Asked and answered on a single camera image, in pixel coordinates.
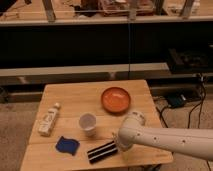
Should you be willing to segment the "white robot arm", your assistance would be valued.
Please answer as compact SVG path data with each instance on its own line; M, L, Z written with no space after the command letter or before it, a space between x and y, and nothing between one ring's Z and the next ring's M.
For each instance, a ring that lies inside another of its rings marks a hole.
M213 161L213 130L152 128L145 122L143 113L128 113L115 134L117 147L127 151L134 144L145 145Z

